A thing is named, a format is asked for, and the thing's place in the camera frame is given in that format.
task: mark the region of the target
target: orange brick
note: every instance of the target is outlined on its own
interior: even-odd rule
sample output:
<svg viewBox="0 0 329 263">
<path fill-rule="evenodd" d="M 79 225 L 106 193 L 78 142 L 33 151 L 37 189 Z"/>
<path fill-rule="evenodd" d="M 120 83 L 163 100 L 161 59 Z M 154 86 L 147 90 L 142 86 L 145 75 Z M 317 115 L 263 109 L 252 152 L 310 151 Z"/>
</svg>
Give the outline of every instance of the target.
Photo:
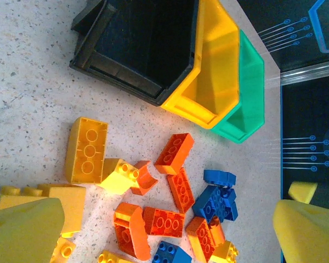
<svg viewBox="0 0 329 263">
<path fill-rule="evenodd" d="M 161 174 L 178 174 L 193 145 L 189 133 L 173 134 L 155 162 L 156 169 Z"/>
<path fill-rule="evenodd" d="M 135 195 L 145 195 L 158 182 L 158 180 L 153 178 L 148 171 L 149 163 L 150 161 L 138 161 L 137 164 L 134 165 L 135 168 L 139 169 L 139 176 L 137 178 L 139 187 L 131 187 L 132 193 Z"/>
<path fill-rule="evenodd" d="M 179 212 L 185 214 L 194 205 L 195 200 L 184 167 L 177 175 L 168 175 L 167 180 Z"/>
<path fill-rule="evenodd" d="M 219 244 L 223 244 L 225 242 L 225 236 L 218 216 L 215 215 L 213 217 L 208 227 L 213 238 L 214 246 L 217 247 Z"/>
<path fill-rule="evenodd" d="M 214 252 L 214 245 L 206 219 L 194 217 L 186 227 L 186 232 L 196 259 L 207 263 Z"/>
<path fill-rule="evenodd" d="M 148 235 L 163 237 L 181 237 L 183 235 L 184 214 L 145 207 L 143 218 Z"/>
<path fill-rule="evenodd" d="M 123 252 L 143 261 L 151 258 L 143 210 L 140 206 L 119 204 L 115 211 L 114 224 L 118 246 Z"/>
</svg>

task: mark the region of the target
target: black plastic bin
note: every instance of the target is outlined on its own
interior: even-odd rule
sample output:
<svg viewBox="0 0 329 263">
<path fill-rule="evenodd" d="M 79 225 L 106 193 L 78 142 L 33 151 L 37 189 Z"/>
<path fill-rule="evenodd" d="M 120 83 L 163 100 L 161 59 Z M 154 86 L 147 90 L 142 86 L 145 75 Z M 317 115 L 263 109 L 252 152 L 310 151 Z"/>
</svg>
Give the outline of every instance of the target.
<svg viewBox="0 0 329 263">
<path fill-rule="evenodd" d="M 70 67 L 160 106 L 194 66 L 198 0 L 94 0 Z"/>
</svg>

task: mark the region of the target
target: green plastic bin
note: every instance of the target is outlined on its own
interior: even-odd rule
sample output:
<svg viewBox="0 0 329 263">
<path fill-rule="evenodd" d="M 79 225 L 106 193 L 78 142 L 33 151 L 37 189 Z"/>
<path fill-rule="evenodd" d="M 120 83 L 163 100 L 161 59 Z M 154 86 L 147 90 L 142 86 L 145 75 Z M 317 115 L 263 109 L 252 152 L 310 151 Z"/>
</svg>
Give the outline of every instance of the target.
<svg viewBox="0 0 329 263">
<path fill-rule="evenodd" d="M 212 131 L 240 144 L 264 124 L 264 61 L 242 30 L 239 57 L 240 101 Z"/>
</svg>

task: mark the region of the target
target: orange lego brick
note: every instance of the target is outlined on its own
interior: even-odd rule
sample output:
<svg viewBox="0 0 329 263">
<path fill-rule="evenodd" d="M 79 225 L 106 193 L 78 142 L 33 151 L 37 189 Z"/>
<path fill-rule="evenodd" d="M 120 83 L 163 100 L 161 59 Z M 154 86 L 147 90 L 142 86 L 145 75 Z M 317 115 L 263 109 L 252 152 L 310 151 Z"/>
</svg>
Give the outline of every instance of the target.
<svg viewBox="0 0 329 263">
<path fill-rule="evenodd" d="M 114 224 L 118 247 L 123 252 L 143 261 L 151 258 L 140 206 L 120 203 L 115 211 Z"/>
<path fill-rule="evenodd" d="M 181 237 L 183 235 L 184 214 L 145 207 L 143 219 L 148 235 L 163 237 Z"/>
<path fill-rule="evenodd" d="M 132 193 L 135 195 L 145 195 L 158 182 L 148 171 L 149 163 L 150 161 L 138 161 L 136 165 L 134 165 L 135 168 L 139 169 L 139 177 L 137 178 L 139 187 L 131 187 Z"/>
<path fill-rule="evenodd" d="M 155 162 L 156 169 L 161 174 L 178 174 L 193 145 L 190 133 L 173 134 Z"/>
<path fill-rule="evenodd" d="M 65 263 L 72 255 L 76 245 L 66 238 L 60 237 L 51 257 L 50 263 Z"/>
<path fill-rule="evenodd" d="M 71 184 L 102 181 L 108 124 L 80 117 L 74 122 L 66 154 L 65 176 Z"/>
<path fill-rule="evenodd" d="M 230 241 L 225 241 L 215 248 L 210 260 L 216 263 L 236 263 L 238 255 L 239 251 L 234 244 Z"/>
<path fill-rule="evenodd" d="M 185 214 L 194 205 L 195 200 L 184 167 L 177 175 L 168 175 L 167 180 L 179 212 Z"/>
<path fill-rule="evenodd" d="M 185 230 L 196 259 L 207 263 L 214 252 L 214 244 L 206 219 L 194 217 Z"/>
<path fill-rule="evenodd" d="M 65 213 L 65 223 L 62 228 L 62 237 L 72 237 L 82 229 L 84 201 L 86 188 L 69 184 L 41 184 L 38 188 L 43 196 L 60 199 Z"/>
<path fill-rule="evenodd" d="M 220 224 L 220 220 L 218 216 L 214 216 L 211 222 L 208 225 L 209 231 L 211 232 L 211 236 L 213 238 L 213 244 L 217 247 L 219 244 L 223 244 L 225 242 L 225 236 L 223 232 L 222 225 Z"/>
</svg>

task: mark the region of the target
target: curved orange brick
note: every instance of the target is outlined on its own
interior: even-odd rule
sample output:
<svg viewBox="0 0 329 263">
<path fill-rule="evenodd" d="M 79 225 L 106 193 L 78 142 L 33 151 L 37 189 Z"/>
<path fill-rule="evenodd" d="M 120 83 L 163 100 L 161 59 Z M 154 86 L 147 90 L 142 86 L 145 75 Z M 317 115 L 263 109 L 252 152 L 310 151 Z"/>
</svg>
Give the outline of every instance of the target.
<svg viewBox="0 0 329 263">
<path fill-rule="evenodd" d="M 183 235 L 184 214 L 145 207 L 143 218 L 148 235 L 163 237 L 181 237 Z"/>
<path fill-rule="evenodd" d="M 115 211 L 114 224 L 118 246 L 123 252 L 143 261 L 151 258 L 140 206 L 120 203 Z"/>
<path fill-rule="evenodd" d="M 214 252 L 214 245 L 206 219 L 194 217 L 185 230 L 196 259 L 207 263 Z"/>
<path fill-rule="evenodd" d="M 178 174 L 193 145 L 190 133 L 173 134 L 155 162 L 156 169 L 161 174 Z"/>
<path fill-rule="evenodd" d="M 215 215 L 213 217 L 208 227 L 213 238 L 214 246 L 217 247 L 219 244 L 223 244 L 225 242 L 225 236 L 218 216 Z"/>
<path fill-rule="evenodd" d="M 136 165 L 134 165 L 135 168 L 139 169 L 139 177 L 137 178 L 139 187 L 131 187 L 132 193 L 135 195 L 145 195 L 158 182 L 148 171 L 149 163 L 150 161 L 138 161 Z"/>
</svg>

